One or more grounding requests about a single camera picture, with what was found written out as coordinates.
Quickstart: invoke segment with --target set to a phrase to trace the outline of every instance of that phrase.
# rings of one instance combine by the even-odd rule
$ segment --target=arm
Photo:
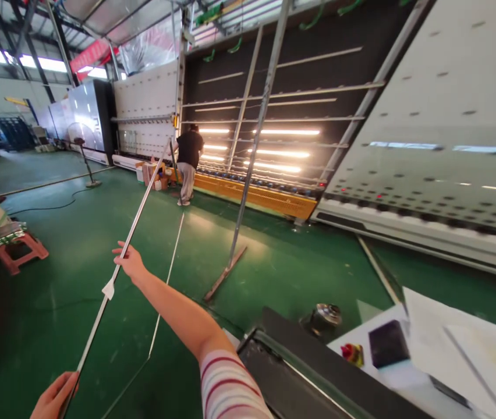
[[[112,252],[120,254],[122,249]],[[124,268],[200,364],[208,353],[217,349],[236,356],[235,348],[215,320],[195,302],[151,274],[143,265],[139,252],[132,246],[128,247],[124,259],[117,256],[114,263]]]

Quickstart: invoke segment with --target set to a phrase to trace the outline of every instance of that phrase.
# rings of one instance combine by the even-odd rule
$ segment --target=paper sheet
[[[494,343],[496,325],[412,290],[404,289],[404,294],[411,321],[408,346],[415,367],[458,392],[490,417],[496,418],[495,399],[483,381],[479,380],[470,361],[463,356],[463,349],[452,339],[456,332],[460,341],[465,342],[470,339],[468,333],[472,333],[484,345]]]

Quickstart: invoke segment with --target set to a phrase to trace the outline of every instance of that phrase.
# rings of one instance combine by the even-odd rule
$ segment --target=red stool
[[[36,257],[46,259],[46,257],[48,256],[48,250],[46,250],[42,243],[33,238],[28,232],[25,233],[24,236],[14,238],[10,244],[14,243],[26,244],[31,252],[27,253],[25,256],[20,257],[19,259],[13,260],[7,252],[6,247],[8,245],[4,244],[3,246],[0,246],[0,260],[3,262],[11,275],[17,275],[19,272],[21,272],[21,270],[19,269],[19,265],[22,265],[25,262],[28,262]]]

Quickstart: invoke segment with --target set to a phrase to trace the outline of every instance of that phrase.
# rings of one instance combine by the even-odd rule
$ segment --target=industrial machine
[[[496,4],[435,2],[345,143],[313,220],[496,273]]]
[[[112,165],[116,130],[110,118],[115,114],[112,85],[90,80],[68,92],[68,97],[37,112],[39,124],[50,138],[67,141],[72,150],[75,138],[85,140],[83,153],[88,159]]]
[[[47,130],[135,170],[197,124],[196,186],[240,200],[277,22],[192,48],[201,15],[128,39],[114,100],[82,85]],[[496,273],[496,5],[326,3],[286,26],[247,202]]]
[[[279,418],[430,418],[267,307],[238,355]]]

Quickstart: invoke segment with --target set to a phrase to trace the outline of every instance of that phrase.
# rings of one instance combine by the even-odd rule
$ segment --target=green epoxy floor
[[[50,155],[48,165],[65,165],[65,154]],[[110,251],[118,239],[125,239],[144,193],[129,171],[113,169],[96,178],[103,185],[78,194],[67,208],[18,216],[50,256],[25,265],[14,277],[0,265],[0,416],[28,417],[47,385],[62,371],[75,369],[81,358],[101,304],[101,288],[114,270]],[[13,212],[63,205],[85,181],[13,195],[2,206]],[[132,240],[147,268],[162,279],[183,210],[176,199],[169,192],[151,193]],[[199,301],[228,260],[238,206],[196,193],[184,211],[170,284]],[[296,321],[316,303],[334,303],[341,308],[344,332],[360,324],[357,300],[380,309],[391,305],[351,234],[321,225],[295,228],[247,209],[242,244],[248,245],[247,253],[210,307],[238,337],[257,322],[263,306]],[[496,323],[496,277],[384,243],[370,245],[402,285]],[[146,360],[156,319],[157,313],[121,274],[68,418],[102,417]],[[201,418],[195,359],[164,322],[150,361],[111,417]]]
[[[74,151],[37,153],[0,150],[0,194],[84,175],[83,157]],[[89,160],[92,171],[105,166]]]

